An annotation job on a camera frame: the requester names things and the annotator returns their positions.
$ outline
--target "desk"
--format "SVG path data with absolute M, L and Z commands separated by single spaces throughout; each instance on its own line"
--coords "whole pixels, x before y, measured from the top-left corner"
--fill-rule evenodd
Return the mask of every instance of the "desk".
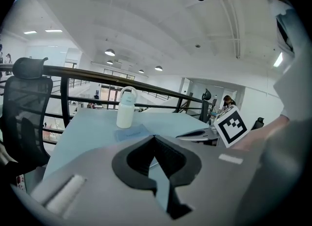
M 114 135 L 116 130 L 120 130 L 116 125 L 116 119 L 117 111 L 80 109 L 61 135 L 43 178 L 88 150 L 118 143 Z M 171 137 L 207 127 L 206 123 L 182 113 L 135 112 L 132 125 L 140 124 L 143 124 L 151 134 Z M 166 208 L 168 179 L 159 165 L 150 169 L 149 177 L 157 181 L 156 198 L 162 207 Z

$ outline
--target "paper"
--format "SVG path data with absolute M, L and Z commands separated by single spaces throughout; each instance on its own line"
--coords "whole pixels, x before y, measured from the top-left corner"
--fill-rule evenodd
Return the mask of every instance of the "paper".
M 130 140 L 133 138 L 147 137 L 150 135 L 152 134 L 142 124 L 138 126 L 132 126 L 129 129 L 121 129 L 121 130 L 115 131 L 116 140 L 118 142 L 121 142 L 124 140 Z

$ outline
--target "office chair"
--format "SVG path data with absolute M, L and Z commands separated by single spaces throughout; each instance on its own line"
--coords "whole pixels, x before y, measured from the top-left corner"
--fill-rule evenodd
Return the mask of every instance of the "office chair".
M 262 128 L 264 125 L 263 120 L 264 120 L 264 118 L 258 118 L 256 120 L 256 122 L 254 123 L 251 130 L 256 130 L 256 129 Z
M 15 184 L 18 175 L 48 163 L 42 140 L 42 125 L 53 82 L 42 76 L 48 60 L 20 58 L 13 65 L 14 76 L 4 88 L 1 128 L 3 144 L 16 162 L 6 165 L 6 174 Z

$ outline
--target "white label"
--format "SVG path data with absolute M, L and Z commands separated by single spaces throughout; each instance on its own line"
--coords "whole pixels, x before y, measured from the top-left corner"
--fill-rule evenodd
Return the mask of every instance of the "white label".
M 219 156 L 219 159 L 227 161 L 227 162 L 231 162 L 233 164 L 241 164 L 243 162 L 243 160 L 241 158 L 231 157 L 231 156 L 225 155 L 225 154 L 221 154 Z

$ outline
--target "black cutout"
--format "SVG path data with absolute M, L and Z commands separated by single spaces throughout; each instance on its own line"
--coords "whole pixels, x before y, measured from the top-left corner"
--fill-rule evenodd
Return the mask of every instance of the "black cutout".
M 172 219 L 180 218 L 192 209 L 180 203 L 175 188 L 189 185 L 200 172 L 201 160 L 196 154 L 161 136 L 150 136 L 118 152 L 112 160 L 112 168 L 129 187 L 151 190 L 156 195 L 156 182 L 148 178 L 154 157 L 170 182 L 167 213 Z

